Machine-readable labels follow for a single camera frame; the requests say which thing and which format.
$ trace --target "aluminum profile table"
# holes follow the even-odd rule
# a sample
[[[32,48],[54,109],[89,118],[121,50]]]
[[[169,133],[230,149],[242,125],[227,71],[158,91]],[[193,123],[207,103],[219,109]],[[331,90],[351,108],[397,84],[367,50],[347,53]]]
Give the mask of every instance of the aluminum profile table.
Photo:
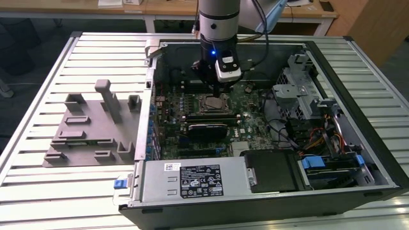
[[[99,99],[93,85],[109,79],[119,99],[139,94],[147,39],[189,34],[82,33],[70,37],[0,157],[0,228],[6,230],[133,230],[111,202],[113,180],[133,165],[42,168],[69,92]],[[313,40],[403,170],[409,173],[409,103],[353,41],[342,37],[271,36]],[[119,190],[125,197],[129,190]],[[199,229],[409,229],[409,196],[369,203],[335,216],[285,219]]]

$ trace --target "sticker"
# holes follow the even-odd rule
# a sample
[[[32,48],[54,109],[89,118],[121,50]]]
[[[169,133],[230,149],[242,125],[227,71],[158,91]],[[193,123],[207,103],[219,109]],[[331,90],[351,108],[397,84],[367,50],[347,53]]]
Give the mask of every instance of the sticker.
[[[165,171],[178,171],[179,163],[165,163]]]
[[[123,11],[125,13],[141,13],[141,11]]]
[[[222,196],[218,164],[179,167],[179,196],[183,199]]]

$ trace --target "barcode sticker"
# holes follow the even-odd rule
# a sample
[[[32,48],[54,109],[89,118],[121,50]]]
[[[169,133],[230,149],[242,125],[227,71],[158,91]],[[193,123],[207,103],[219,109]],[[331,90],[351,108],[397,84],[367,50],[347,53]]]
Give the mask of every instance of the barcode sticker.
[[[165,171],[178,171],[181,163],[165,163]]]

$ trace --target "motherboard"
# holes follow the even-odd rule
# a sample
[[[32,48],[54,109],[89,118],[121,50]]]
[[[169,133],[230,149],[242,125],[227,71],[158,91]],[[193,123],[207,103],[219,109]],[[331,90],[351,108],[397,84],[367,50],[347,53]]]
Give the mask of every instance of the motherboard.
[[[259,112],[265,90],[239,83],[215,98],[183,89],[181,85],[157,91],[162,160],[231,157],[242,150],[273,148],[277,142]]]

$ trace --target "motherboard chip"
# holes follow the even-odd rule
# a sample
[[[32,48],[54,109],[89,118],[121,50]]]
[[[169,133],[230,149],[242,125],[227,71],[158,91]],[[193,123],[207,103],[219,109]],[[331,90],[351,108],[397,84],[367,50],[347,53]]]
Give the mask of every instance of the motherboard chip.
[[[217,97],[206,97],[205,98],[205,105],[206,107],[211,109],[221,109],[222,103],[221,99]]]
[[[227,104],[227,95],[221,95],[219,98],[213,95],[203,95],[198,97],[199,113],[201,114],[231,114]]]

